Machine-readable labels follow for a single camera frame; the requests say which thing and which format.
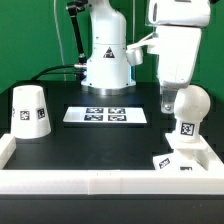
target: upside-down cup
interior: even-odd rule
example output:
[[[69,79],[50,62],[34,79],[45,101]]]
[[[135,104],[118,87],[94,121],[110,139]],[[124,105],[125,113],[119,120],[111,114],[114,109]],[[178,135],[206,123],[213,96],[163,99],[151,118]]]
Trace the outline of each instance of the upside-down cup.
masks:
[[[36,85],[13,89],[11,134],[33,139],[51,132],[43,88]]]

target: green wall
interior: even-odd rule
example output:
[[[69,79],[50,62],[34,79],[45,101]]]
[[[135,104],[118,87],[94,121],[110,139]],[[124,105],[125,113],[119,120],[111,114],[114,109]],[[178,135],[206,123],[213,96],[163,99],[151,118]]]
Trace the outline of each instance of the green wall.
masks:
[[[57,0],[57,13],[65,63],[77,62],[77,50],[69,15],[69,0]],[[127,21],[127,44],[132,43],[132,0],[111,0]],[[56,35],[53,0],[0,1],[0,92],[18,80],[28,80],[45,68],[61,65]],[[151,32],[145,24],[146,0],[136,0],[136,41]],[[88,11],[79,15],[81,35],[87,56],[91,54],[91,23]],[[136,67],[138,82],[157,81],[156,58],[146,54],[144,64]],[[192,82],[202,85],[224,101],[224,2],[212,5],[209,26],[203,38]],[[63,80],[62,75],[47,77]]]

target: warning label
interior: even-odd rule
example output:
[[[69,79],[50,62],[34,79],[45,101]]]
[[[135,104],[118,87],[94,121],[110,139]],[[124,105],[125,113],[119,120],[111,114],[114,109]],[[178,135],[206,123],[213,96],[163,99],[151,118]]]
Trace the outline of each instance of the warning label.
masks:
[[[111,50],[110,47],[108,48],[107,52],[104,54],[103,57],[104,57],[104,58],[115,58],[115,57],[114,57],[114,53],[113,53],[113,51]]]

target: black table surface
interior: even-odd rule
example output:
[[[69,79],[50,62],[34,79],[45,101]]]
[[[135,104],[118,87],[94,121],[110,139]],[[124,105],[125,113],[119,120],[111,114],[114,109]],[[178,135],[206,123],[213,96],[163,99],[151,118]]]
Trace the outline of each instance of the black table surface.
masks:
[[[29,84],[44,89],[52,131],[43,138],[16,139],[5,169],[152,170],[153,156],[172,151],[164,135],[175,128],[175,119],[160,112],[157,83],[138,83],[122,96],[100,96],[74,82],[18,82],[0,94],[1,136],[10,132],[13,87]],[[200,134],[224,160],[224,103],[210,97]],[[69,106],[141,107],[147,124],[65,123]],[[1,223],[223,223],[223,207],[224,197],[215,195],[0,196]]]

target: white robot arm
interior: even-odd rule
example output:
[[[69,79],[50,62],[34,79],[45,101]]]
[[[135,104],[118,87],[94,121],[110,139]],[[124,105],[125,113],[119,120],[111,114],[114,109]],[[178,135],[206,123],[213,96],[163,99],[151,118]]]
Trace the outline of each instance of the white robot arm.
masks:
[[[100,95],[120,95],[129,91],[135,81],[131,79],[131,67],[125,54],[125,17],[111,7],[109,0],[74,2],[72,7],[76,10],[73,12],[89,8],[92,22],[92,55],[85,65],[83,89]]]
[[[208,0],[150,0],[147,19],[155,32],[129,45],[127,58],[133,65],[142,62],[139,52],[159,56],[157,77],[161,86],[164,113],[173,113],[176,93],[190,84],[201,40],[201,28],[210,20]]]

